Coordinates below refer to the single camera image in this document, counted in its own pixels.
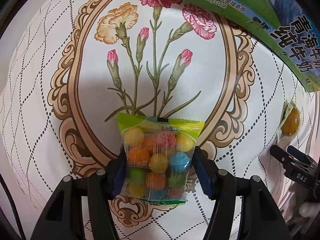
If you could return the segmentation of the colourful candy ball bag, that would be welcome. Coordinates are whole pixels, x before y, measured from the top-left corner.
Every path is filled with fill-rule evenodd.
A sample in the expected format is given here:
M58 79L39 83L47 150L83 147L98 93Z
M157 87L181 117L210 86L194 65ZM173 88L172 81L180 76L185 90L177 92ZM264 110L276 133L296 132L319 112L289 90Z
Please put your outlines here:
M156 205L181 205L201 121L119 113L126 154L121 194Z

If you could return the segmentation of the packaged brown marinated egg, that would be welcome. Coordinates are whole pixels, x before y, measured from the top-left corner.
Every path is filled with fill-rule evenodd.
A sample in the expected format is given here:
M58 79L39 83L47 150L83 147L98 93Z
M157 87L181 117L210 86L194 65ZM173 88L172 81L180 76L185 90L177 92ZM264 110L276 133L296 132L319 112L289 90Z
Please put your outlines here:
M285 148L290 144L300 127L300 111L293 100L285 101L277 129L277 145Z

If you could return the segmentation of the cardboard milk box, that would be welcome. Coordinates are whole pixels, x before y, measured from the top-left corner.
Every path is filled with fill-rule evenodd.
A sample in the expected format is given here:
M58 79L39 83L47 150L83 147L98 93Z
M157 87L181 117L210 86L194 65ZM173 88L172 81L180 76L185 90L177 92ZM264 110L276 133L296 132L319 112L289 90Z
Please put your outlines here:
M279 56L307 92L319 90L319 24L296 0L183 0L250 31Z

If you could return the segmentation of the white floral quilted blanket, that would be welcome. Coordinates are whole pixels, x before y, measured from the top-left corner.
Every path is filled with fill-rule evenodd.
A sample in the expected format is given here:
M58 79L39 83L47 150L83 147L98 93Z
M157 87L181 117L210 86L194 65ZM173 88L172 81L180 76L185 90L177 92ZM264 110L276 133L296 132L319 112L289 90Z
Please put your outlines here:
M119 113L201 121L197 144L234 176L259 176L294 231L297 185L270 155L285 101L289 145L315 156L319 90L250 31L183 0L48 0L23 33L1 93L1 136L23 193L43 210L65 175L116 159Z

